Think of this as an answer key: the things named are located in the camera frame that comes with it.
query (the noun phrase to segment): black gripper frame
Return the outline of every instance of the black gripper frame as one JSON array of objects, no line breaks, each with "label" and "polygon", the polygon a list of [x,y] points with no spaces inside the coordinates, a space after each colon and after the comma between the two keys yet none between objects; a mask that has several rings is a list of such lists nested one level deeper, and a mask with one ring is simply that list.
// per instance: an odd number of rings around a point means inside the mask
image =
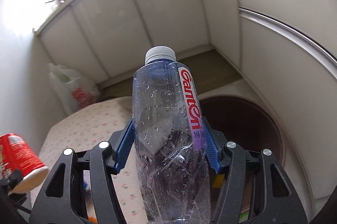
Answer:
[{"label": "black gripper frame", "polygon": [[[301,201],[282,166],[269,151],[244,150],[212,130],[204,118],[207,158],[217,173],[226,173],[210,224],[237,224],[246,169],[253,170],[248,220],[244,224],[307,224]],[[75,153],[65,150],[46,178],[35,201],[30,224],[82,224],[87,219],[83,170],[90,170],[91,191],[99,224],[126,224],[111,175],[125,167],[134,140],[132,120],[108,142]]]}]

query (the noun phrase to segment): plastic bag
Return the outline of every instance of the plastic bag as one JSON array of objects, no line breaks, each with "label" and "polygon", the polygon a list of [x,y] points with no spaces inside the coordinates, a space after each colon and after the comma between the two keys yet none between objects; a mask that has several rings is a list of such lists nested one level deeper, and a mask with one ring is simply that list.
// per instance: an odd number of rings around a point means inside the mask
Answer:
[{"label": "plastic bag", "polygon": [[96,84],[78,71],[49,63],[49,79],[67,115],[91,105],[99,98]]}]

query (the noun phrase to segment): floral fabric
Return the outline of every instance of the floral fabric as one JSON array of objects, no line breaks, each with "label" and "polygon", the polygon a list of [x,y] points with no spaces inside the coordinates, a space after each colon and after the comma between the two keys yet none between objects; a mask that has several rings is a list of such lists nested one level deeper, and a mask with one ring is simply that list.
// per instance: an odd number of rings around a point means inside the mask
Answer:
[{"label": "floral fabric", "polygon": [[[76,152],[91,149],[99,142],[108,140],[113,132],[123,129],[131,115],[131,97],[90,105],[50,129],[39,157],[51,169],[66,148],[73,148]],[[112,181],[126,223],[148,223],[139,189],[134,147],[125,168],[119,175],[113,175]],[[40,188],[31,191],[32,205]],[[94,209],[89,207],[88,214],[93,215]]]}]

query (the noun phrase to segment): bottle cap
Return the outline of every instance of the bottle cap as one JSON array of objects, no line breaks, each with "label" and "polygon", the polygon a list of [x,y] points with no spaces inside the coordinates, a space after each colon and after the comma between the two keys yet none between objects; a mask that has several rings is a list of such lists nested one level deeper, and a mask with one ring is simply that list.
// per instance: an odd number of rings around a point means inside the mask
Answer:
[{"label": "bottle cap", "polygon": [[145,65],[156,59],[169,59],[176,61],[176,54],[174,51],[166,46],[156,46],[148,50],[145,56]]}]

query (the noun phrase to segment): white wall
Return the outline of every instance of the white wall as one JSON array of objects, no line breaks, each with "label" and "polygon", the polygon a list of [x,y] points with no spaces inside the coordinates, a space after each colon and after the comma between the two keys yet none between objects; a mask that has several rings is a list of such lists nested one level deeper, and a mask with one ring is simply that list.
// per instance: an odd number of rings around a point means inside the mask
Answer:
[{"label": "white wall", "polygon": [[65,118],[49,86],[50,62],[33,26],[45,0],[0,0],[0,135],[21,135],[38,153],[49,129]]}]

